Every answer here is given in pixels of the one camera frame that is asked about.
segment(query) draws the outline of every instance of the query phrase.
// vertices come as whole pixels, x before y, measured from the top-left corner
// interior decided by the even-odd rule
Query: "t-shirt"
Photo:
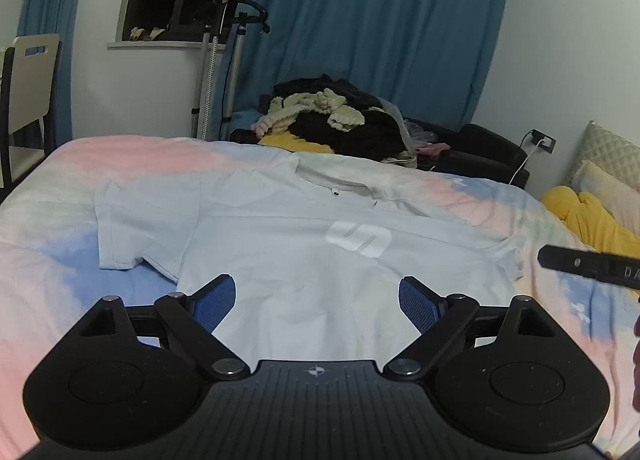
[[[258,170],[102,184],[100,266],[146,260],[193,294],[220,274],[236,303],[214,336],[251,368],[260,359],[376,360],[418,337],[399,283],[484,305],[516,294],[522,237],[504,239],[416,198],[423,172],[294,153]]]

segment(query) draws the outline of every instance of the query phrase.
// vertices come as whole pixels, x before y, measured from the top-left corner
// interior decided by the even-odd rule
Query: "tie-dye bed sheet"
[[[274,148],[192,139],[80,139],[56,151],[10,195],[0,206],[0,459],[18,458],[36,443],[22,408],[23,383],[97,299],[118,294],[128,305],[145,305],[174,289],[144,264],[126,272],[98,268],[95,186],[156,173],[259,168],[281,156]],[[596,444],[614,456],[631,448],[640,428],[632,409],[638,294],[542,269],[536,256],[543,244],[585,246],[523,191],[437,173],[415,177],[425,201],[505,237],[527,236],[524,277],[513,294],[539,300],[606,376],[611,407]]]

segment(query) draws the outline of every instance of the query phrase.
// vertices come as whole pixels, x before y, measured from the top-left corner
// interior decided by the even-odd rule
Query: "curtain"
[[[505,0],[256,0],[271,33],[250,26],[234,110],[277,82],[323,73],[452,129],[471,119]],[[253,119],[243,118],[244,123]]]
[[[24,0],[18,26],[18,36],[58,33],[62,45],[58,55],[58,71],[52,92],[52,112],[56,127],[56,144],[62,145],[72,138],[71,133],[71,52],[78,0]],[[16,135],[22,143],[33,145],[34,131],[39,126]]]

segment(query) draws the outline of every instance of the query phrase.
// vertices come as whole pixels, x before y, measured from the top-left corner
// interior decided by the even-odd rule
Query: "silver bolt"
[[[421,366],[413,359],[394,359],[389,363],[389,370],[396,375],[411,376],[419,373]]]
[[[223,376],[238,375],[244,369],[244,363],[239,359],[219,359],[213,363],[213,369]]]

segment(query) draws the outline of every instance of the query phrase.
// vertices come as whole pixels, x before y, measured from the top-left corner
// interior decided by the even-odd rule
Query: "shirt sleeve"
[[[147,261],[178,281],[200,215],[200,176],[162,175],[95,193],[100,268],[132,269]]]

